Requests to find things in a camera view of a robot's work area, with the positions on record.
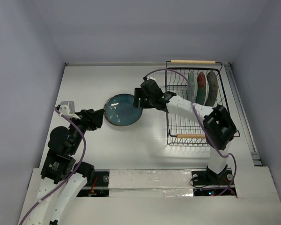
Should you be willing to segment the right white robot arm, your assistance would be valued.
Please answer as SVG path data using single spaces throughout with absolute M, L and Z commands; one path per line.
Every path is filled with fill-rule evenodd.
M 139 88 L 134 89 L 133 106 L 154 108 L 198 123 L 210 146 L 206 178 L 212 184 L 223 179 L 227 170 L 228 148 L 237 131 L 230 113 L 224 106 L 204 106 L 186 100 L 174 92 L 163 92 L 154 79 L 147 79 Z

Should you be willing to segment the dark teal plate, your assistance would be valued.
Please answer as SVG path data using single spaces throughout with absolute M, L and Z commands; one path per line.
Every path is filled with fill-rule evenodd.
M 108 111 L 108 117 L 105 118 L 110 124 L 123 127 L 137 122 L 142 116 L 142 108 L 134 108 L 134 95 L 117 94 L 113 96 Z

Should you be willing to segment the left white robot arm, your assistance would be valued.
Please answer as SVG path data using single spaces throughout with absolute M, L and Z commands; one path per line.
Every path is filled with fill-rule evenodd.
M 54 110 L 70 126 L 56 127 L 50 133 L 36 202 L 21 225 L 60 225 L 81 189 L 94 182 L 94 166 L 83 161 L 87 147 L 84 135 L 102 126 L 104 109 L 75 112 L 64 102 Z

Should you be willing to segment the light green flower plate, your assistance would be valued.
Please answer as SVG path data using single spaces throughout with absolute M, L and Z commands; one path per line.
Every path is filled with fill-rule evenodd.
M 189 101 L 197 102 L 198 82 L 197 76 L 194 72 L 190 71 L 188 74 L 188 81 L 191 86 L 187 86 L 187 97 Z

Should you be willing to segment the red and teal plate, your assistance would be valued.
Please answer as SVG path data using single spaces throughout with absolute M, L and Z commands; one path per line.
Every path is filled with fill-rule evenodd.
M 209 93 L 209 86 L 204 72 L 199 72 L 197 76 L 197 83 L 198 83 L 198 89 L 197 89 L 196 102 L 200 105 L 204 105 Z

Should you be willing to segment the blue floral white plate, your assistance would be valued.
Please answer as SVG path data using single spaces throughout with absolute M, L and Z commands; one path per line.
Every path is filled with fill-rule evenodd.
M 104 117 L 105 118 L 108 117 L 108 111 L 109 111 L 112 99 L 113 99 L 113 97 L 110 97 L 104 104 Z

